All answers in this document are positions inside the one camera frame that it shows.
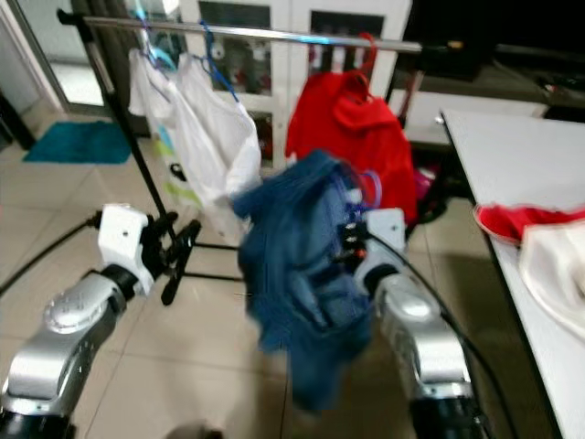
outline doorway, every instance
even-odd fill
[[[65,112],[105,114],[101,90],[74,27],[62,26],[58,8],[71,12],[70,0],[8,0]]]

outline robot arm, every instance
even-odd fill
[[[396,209],[368,212],[363,241],[375,234],[403,251],[404,230]],[[460,339],[441,315],[434,297],[410,277],[402,261],[378,241],[366,239],[367,257],[357,283],[375,304],[380,330],[395,352],[409,410],[419,439],[483,438],[482,415]]]
[[[73,437],[70,417],[91,364],[127,302],[148,295],[173,262],[186,263],[201,226],[192,221],[165,251],[160,240],[175,219],[104,209],[98,242],[105,268],[51,300],[40,329],[16,354],[3,388],[0,438]]]
[[[172,264],[175,274],[185,269],[201,226],[192,221],[164,250],[161,239],[175,219],[169,214],[153,221],[125,206],[104,209],[99,244],[105,268],[53,299],[41,328],[16,354],[2,394],[0,439],[74,437],[70,417],[95,354],[127,302],[148,295]],[[344,226],[341,261],[350,262],[358,285],[374,301],[381,331],[399,359],[419,439],[484,437],[459,338],[432,295],[412,281],[399,258],[369,239],[370,233],[403,250],[401,212],[374,210],[367,223]],[[174,275],[165,293],[178,280]]]

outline blue denim jacket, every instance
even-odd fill
[[[315,151],[234,201],[252,229],[239,248],[248,313],[261,349],[288,352],[292,396],[305,410],[331,405],[343,366],[370,340],[371,307],[332,257],[350,181],[338,160]]]

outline red jacket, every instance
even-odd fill
[[[382,184],[381,208],[401,208],[416,219],[409,141],[396,116],[351,71],[313,75],[304,85],[289,124],[286,155],[303,158],[314,149],[345,159],[357,172],[375,171]],[[374,185],[363,179],[366,190]]]

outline white cloth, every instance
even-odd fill
[[[519,271],[537,303],[585,340],[585,221],[528,227]]]
[[[131,99],[131,112],[147,118],[150,113],[154,123],[164,125],[210,223],[228,243],[238,244],[244,226],[230,198],[260,183],[254,122],[243,105],[225,102],[213,92],[201,63],[188,54],[181,55],[175,78],[166,78],[137,50],[131,53],[133,64],[140,65],[139,74],[133,75],[133,95],[147,94],[150,101],[146,108],[144,99]]]

